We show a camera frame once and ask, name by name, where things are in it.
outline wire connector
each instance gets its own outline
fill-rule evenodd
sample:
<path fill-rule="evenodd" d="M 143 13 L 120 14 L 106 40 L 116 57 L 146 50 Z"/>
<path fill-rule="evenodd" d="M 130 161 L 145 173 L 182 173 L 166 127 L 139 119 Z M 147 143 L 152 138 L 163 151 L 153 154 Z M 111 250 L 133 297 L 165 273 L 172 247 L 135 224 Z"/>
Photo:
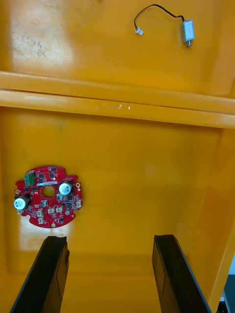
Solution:
<path fill-rule="evenodd" d="M 136 33 L 142 36 L 143 31 L 139 27 L 137 27 L 136 28 Z"/>

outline mounting hole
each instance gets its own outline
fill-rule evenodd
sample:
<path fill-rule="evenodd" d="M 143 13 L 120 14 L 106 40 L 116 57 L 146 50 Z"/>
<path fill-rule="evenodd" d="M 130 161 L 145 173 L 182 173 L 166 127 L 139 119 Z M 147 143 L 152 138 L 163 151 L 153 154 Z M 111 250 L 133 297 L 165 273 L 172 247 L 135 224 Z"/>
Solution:
<path fill-rule="evenodd" d="M 55 188 L 50 185 L 47 185 L 42 187 L 41 192 L 44 198 L 50 199 L 53 198 L 55 195 Z"/>

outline green terminal block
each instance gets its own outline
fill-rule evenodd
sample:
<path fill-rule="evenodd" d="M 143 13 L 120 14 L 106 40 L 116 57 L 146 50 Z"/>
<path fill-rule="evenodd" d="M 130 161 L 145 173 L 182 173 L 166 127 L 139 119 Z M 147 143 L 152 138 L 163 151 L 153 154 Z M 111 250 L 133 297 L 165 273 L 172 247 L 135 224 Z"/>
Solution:
<path fill-rule="evenodd" d="M 26 173 L 24 176 L 24 183 L 26 187 L 33 186 L 35 184 L 35 178 L 33 173 Z"/>

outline red circuit board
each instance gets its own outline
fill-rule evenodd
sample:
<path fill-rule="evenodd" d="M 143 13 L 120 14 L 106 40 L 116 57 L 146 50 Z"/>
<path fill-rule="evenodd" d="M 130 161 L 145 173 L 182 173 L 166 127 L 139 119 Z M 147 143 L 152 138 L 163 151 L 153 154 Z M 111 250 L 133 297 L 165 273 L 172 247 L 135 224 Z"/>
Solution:
<path fill-rule="evenodd" d="M 35 183 L 26 186 L 24 180 L 16 182 L 15 198 L 21 195 L 30 197 L 30 202 L 24 210 L 18 210 L 22 216 L 29 215 L 29 222 L 41 228 L 56 228 L 70 223 L 75 218 L 74 210 L 80 210 L 83 204 L 81 184 L 77 175 L 66 175 L 65 169 L 59 166 L 40 166 L 27 172 L 33 173 Z M 72 184 L 68 195 L 59 192 L 59 186 L 64 181 Z M 50 185 L 55 194 L 45 198 L 42 189 Z"/>

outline circular circuit board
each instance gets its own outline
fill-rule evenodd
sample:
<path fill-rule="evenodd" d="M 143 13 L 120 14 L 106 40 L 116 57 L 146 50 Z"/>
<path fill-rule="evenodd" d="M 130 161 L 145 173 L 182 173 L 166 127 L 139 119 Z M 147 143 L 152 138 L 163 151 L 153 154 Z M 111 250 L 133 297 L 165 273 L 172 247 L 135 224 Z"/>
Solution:
<path fill-rule="evenodd" d="M 66 175 L 59 166 L 40 166 L 16 182 L 14 207 L 29 222 L 41 228 L 56 228 L 70 223 L 74 210 L 82 208 L 81 184 L 77 175 Z"/>

